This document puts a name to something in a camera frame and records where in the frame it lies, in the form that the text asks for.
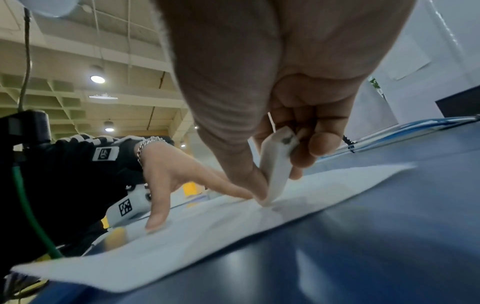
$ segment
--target blue table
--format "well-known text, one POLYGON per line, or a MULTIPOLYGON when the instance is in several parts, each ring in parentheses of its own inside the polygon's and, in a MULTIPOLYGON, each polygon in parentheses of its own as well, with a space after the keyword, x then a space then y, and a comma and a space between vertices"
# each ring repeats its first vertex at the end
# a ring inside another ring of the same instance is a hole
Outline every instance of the blue table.
POLYGON ((398 162, 418 168, 143 288, 54 283, 34 302, 479 303, 480 123, 343 155, 306 174, 398 162))

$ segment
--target hand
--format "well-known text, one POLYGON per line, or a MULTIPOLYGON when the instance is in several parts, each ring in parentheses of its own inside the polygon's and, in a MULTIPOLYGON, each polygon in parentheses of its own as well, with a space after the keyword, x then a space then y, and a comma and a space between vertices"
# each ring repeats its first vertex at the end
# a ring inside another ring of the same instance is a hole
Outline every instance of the hand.
POLYGON ((203 166, 164 142, 146 145, 141 154, 141 163, 151 193, 151 214, 146 223, 147 230, 155 230, 165 222, 170 212, 170 194, 191 181, 226 195, 252 198, 250 192, 230 183, 224 173, 203 166))
POLYGON ((275 126, 301 144, 290 177, 341 143, 362 81, 388 52, 415 0, 156 0, 164 50, 198 134, 229 179, 263 199, 247 139, 275 126))

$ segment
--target green cable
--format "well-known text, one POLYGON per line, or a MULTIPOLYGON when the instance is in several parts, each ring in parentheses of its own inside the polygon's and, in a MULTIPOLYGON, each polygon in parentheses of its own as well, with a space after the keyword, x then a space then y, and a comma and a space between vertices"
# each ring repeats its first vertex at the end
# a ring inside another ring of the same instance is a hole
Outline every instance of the green cable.
POLYGON ((37 236, 45 245, 51 258, 63 257, 62 253, 57 249, 57 247, 55 247, 55 244, 40 226, 39 222, 35 218, 32 209, 30 208, 29 200, 27 199, 27 194, 25 193, 24 179, 22 178, 22 172, 20 171, 20 167, 13 166, 12 171, 18 199, 30 226, 33 228, 37 236))

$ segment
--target silver bracelet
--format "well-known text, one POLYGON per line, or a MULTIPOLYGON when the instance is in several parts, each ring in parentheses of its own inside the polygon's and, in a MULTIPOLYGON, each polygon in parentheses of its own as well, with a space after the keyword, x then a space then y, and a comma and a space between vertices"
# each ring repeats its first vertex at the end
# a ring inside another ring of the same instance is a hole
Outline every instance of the silver bracelet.
POLYGON ((142 140, 140 146, 138 147, 137 151, 136 151, 136 158, 138 160, 138 163, 140 164, 140 166, 143 167, 142 165, 142 162, 140 161, 140 158, 142 157, 142 151, 144 150, 144 148, 148 145, 148 144, 151 144, 153 142, 165 142, 165 139, 163 138, 160 138, 158 136, 151 136, 150 138, 147 138, 147 139, 144 139, 142 140))

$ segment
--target ceiling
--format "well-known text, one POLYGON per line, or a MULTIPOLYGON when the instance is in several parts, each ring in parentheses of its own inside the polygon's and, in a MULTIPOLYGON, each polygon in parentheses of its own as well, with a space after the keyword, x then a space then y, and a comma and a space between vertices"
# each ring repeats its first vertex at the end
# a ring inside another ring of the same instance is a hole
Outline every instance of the ceiling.
MULTIPOLYGON (((23 13, 15 0, 0 0, 0 116, 16 111, 25 73, 23 13)), ((177 91, 148 0, 81 0, 60 19, 34 15, 31 25, 32 78, 26 108, 48 113, 55 139, 78 133, 113 136, 170 135, 183 140, 193 118, 177 91), (103 66, 106 83, 90 80, 103 66), (90 95, 108 93, 113 104, 90 95)))

